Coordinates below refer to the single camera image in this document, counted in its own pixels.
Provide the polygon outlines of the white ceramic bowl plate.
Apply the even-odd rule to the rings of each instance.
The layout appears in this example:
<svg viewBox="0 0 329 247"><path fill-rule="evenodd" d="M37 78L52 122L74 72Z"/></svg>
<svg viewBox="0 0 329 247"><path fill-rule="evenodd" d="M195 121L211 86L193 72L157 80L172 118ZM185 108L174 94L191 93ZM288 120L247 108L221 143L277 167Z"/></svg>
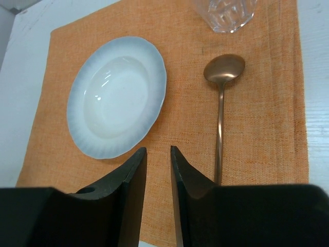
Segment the white ceramic bowl plate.
<svg viewBox="0 0 329 247"><path fill-rule="evenodd" d="M154 44L134 36L105 43L70 89L66 118L74 144L97 160L129 152L156 122L166 90L165 62Z"/></svg>

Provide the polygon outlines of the orange cloth placemat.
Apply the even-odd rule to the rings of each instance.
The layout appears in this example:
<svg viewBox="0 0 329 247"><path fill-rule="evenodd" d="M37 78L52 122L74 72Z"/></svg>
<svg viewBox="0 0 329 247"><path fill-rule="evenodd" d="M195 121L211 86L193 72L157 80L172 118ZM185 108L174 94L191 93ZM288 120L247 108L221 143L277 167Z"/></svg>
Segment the orange cloth placemat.
<svg viewBox="0 0 329 247"><path fill-rule="evenodd" d="M296 1L258 1L252 20L235 33L213 32L189 1L119 1L51 32L18 187L75 192L130 157L100 161L84 155L66 121L68 95L80 67L101 45L122 36L153 43L167 70L161 112L141 142L148 151L142 241L176 246L171 146L205 176L214 176L218 89L203 71L221 54L238 54L246 62L243 74L225 87L223 184L308 181Z"/></svg>

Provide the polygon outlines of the copper spoon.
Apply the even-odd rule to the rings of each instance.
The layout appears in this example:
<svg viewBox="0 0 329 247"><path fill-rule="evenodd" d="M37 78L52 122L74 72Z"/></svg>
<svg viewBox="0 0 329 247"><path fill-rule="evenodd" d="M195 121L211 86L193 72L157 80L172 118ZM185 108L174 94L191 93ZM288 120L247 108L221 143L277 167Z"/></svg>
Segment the copper spoon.
<svg viewBox="0 0 329 247"><path fill-rule="evenodd" d="M235 54L224 54L212 59L204 69L207 81L218 87L218 121L215 152L214 182L222 183L223 134L224 134L224 90L226 83L239 77L245 69L245 60Z"/></svg>

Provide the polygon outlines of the clear drinking glass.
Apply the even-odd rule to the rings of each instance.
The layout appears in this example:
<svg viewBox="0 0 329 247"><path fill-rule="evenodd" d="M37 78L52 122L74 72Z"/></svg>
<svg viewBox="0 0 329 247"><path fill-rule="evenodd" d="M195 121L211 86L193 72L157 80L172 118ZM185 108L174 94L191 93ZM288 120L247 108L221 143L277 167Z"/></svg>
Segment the clear drinking glass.
<svg viewBox="0 0 329 247"><path fill-rule="evenodd" d="M253 18L257 1L197 0L191 4L214 32L234 33Z"/></svg>

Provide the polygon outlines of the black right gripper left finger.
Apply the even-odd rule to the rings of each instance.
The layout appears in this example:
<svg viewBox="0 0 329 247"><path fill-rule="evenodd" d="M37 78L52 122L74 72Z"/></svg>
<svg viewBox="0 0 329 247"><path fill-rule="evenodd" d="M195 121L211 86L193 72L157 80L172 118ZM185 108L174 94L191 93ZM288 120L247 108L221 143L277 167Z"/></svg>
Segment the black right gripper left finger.
<svg viewBox="0 0 329 247"><path fill-rule="evenodd" d="M147 150L75 193L1 189L1 246L137 246Z"/></svg>

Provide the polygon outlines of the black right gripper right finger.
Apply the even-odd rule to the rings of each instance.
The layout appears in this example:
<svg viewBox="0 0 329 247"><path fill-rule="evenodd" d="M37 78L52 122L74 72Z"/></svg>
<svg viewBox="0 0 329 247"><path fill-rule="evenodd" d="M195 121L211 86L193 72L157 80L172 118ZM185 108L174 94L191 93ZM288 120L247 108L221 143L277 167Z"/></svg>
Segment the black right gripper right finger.
<svg viewBox="0 0 329 247"><path fill-rule="evenodd" d="M177 246L328 246L328 195L310 184L219 186L171 147Z"/></svg>

